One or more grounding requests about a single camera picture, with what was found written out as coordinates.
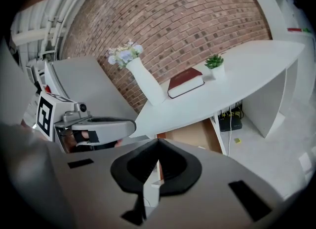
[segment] white plant pot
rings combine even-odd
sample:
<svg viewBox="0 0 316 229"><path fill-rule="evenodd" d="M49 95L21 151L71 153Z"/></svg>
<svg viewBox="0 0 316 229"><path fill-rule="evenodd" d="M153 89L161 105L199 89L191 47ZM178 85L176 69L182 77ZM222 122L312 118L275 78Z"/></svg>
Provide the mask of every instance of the white plant pot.
<svg viewBox="0 0 316 229"><path fill-rule="evenodd" d="M216 80L223 79L225 77L225 68L224 64L220 65L219 67L216 67L212 69L212 75Z"/></svg>
<svg viewBox="0 0 316 229"><path fill-rule="evenodd" d="M126 67L132 72L138 86L153 106L161 104L166 99L161 86L144 67L140 58L135 58Z"/></svg>

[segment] red book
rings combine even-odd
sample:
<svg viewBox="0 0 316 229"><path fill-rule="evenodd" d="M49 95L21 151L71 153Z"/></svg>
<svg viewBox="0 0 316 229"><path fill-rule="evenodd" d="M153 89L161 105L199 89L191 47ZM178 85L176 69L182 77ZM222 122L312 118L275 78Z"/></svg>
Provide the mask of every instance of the red book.
<svg viewBox="0 0 316 229"><path fill-rule="evenodd" d="M168 95L170 98L175 98L203 84L202 73L194 68L189 68L170 79Z"/></svg>
<svg viewBox="0 0 316 229"><path fill-rule="evenodd" d="M300 28L287 28L287 30L289 32L301 32L302 31L302 29L300 29Z"/></svg>

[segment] artificial flower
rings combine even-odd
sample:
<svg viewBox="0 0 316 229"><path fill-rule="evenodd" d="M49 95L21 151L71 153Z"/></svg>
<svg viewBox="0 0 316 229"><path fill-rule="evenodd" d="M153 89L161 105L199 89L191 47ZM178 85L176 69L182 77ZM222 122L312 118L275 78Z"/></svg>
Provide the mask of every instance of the artificial flower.
<svg viewBox="0 0 316 229"><path fill-rule="evenodd" d="M120 59L118 59L118 64L119 64L121 67L124 66L124 62L123 62L122 60L120 60Z"/></svg>
<svg viewBox="0 0 316 229"><path fill-rule="evenodd" d="M119 57L125 62L133 60L132 52L129 50L125 50L119 53Z"/></svg>
<svg viewBox="0 0 316 229"><path fill-rule="evenodd" d="M116 63L116 59L113 55L111 55L108 59L108 62L111 64L111 65L114 65Z"/></svg>
<svg viewBox="0 0 316 229"><path fill-rule="evenodd" d="M133 46L133 48L138 54L141 54L144 51L144 49L141 45L135 45L135 46Z"/></svg>

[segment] white floor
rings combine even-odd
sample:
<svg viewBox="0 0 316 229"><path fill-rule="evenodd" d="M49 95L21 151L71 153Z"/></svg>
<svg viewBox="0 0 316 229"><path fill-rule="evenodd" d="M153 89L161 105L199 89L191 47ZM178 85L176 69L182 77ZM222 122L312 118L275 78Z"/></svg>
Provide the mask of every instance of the white floor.
<svg viewBox="0 0 316 229"><path fill-rule="evenodd" d="M283 124L264 139L247 117L241 130L232 132L230 157L270 183L286 199L306 186L316 155L316 91L309 104L294 99ZM228 151L229 132L222 133ZM235 144L234 138L241 143ZM308 154L312 167L304 172L299 157Z"/></svg>

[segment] ceiling beam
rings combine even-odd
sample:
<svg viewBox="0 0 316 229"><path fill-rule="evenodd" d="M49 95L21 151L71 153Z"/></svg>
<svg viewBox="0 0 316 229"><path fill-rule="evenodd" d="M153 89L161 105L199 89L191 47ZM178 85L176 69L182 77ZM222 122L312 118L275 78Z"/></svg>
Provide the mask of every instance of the ceiling beam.
<svg viewBox="0 0 316 229"><path fill-rule="evenodd" d="M29 42L41 40L45 38L45 28L42 29L36 29L36 30L30 30L24 33L19 33L12 36L12 40L15 43L16 46L20 46ZM66 32L66 28L64 27L61 31L61 36L64 35ZM55 33L55 28L51 28L49 32L49 37L52 38Z"/></svg>

